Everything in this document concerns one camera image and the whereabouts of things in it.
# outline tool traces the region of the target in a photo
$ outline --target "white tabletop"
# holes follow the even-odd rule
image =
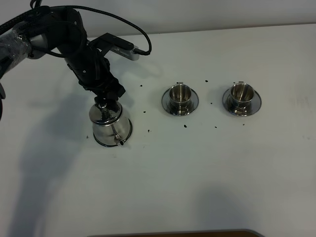
[[[124,38],[147,47],[143,36]],[[134,127],[124,147],[94,141],[94,95],[64,60],[27,59],[4,75],[0,236],[316,236],[316,25],[150,38],[152,54],[136,62],[107,54]],[[251,117],[222,106],[239,80],[263,100]],[[180,118],[161,106],[177,81],[200,99]]]

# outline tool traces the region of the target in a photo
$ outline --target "stainless steel pot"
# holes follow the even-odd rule
[[[102,146],[122,146],[132,133],[132,123],[117,101],[96,103],[89,112],[94,139]]]

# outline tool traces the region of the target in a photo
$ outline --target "black cable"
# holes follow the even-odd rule
[[[30,2],[30,6],[31,6],[32,9],[35,8],[35,7],[39,7],[40,4],[41,4],[41,0],[31,0],[31,2]]]
[[[2,109],[2,100],[0,98],[0,119],[2,117],[2,111],[3,111],[3,109]]]
[[[51,7],[51,9],[54,9],[55,7],[63,7],[63,6],[53,6]],[[149,49],[148,51],[143,51],[141,49],[134,49],[134,52],[137,53],[137,54],[140,54],[140,55],[149,55],[151,52],[152,52],[152,43],[148,37],[148,35],[141,29],[139,28],[138,26],[134,25],[133,23],[119,17],[119,16],[116,16],[112,13],[109,13],[109,12],[106,12],[106,11],[101,11],[101,10],[97,10],[97,9],[94,9],[94,8],[91,8],[91,7],[86,7],[86,6],[76,6],[76,5],[66,5],[65,7],[71,7],[73,9],[82,9],[82,10],[87,10],[87,11],[93,11],[93,12],[96,12],[96,13],[100,13],[100,14],[103,14],[103,15],[107,15],[107,16],[110,16],[110,17],[113,17],[115,19],[118,19],[119,21],[122,21],[128,25],[130,25],[131,27],[137,29],[140,33],[143,34],[143,36],[146,38],[147,42],[148,42],[148,46],[149,46]]]
[[[44,53],[47,53],[49,55],[52,55],[52,56],[55,56],[55,57],[58,57],[58,58],[69,58],[69,57],[73,57],[73,56],[76,56],[78,53],[80,53],[83,48],[84,48],[84,45],[85,45],[85,35],[83,34],[83,32],[81,31],[81,29],[75,25],[74,23],[72,22],[69,22],[69,21],[56,21],[56,22],[53,22],[53,23],[50,23],[44,27],[41,27],[38,29],[38,32],[40,33],[41,30],[45,30],[47,29],[48,27],[52,26],[52,25],[70,25],[72,27],[75,27],[79,32],[80,32],[80,35],[81,35],[81,39],[80,39],[80,45],[78,47],[78,49],[76,49],[75,52],[73,53],[70,53],[70,54],[60,54],[60,53],[55,53],[55,52],[52,52],[46,48],[41,48],[41,47],[36,47],[36,46],[32,46],[32,49],[35,49],[35,50],[38,50],[38,51],[41,51],[41,52],[44,52]]]
[[[24,21],[25,19],[30,17],[30,15],[33,15],[32,18],[37,20],[38,18],[42,17],[43,14],[47,14],[49,12],[50,12],[49,6],[40,6],[35,9],[31,9],[27,12],[24,12],[14,17],[13,19],[3,23],[0,26],[0,36],[4,34],[5,32],[7,32],[8,30],[12,29],[17,23],[20,23],[21,21]]]

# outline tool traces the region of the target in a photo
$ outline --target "metal cup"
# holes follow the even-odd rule
[[[250,85],[239,81],[231,87],[230,101],[233,106],[244,109],[250,104],[254,94],[255,90]]]
[[[179,82],[178,85],[170,88],[170,103],[176,108],[187,107],[191,102],[191,94],[191,89],[182,82]]]

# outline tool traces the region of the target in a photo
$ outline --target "white wall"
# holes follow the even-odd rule
[[[30,9],[30,0],[1,0],[0,22]],[[316,21],[316,0],[43,0],[43,5],[83,5],[117,14],[149,33]],[[134,34],[130,26],[82,11],[89,36]]]

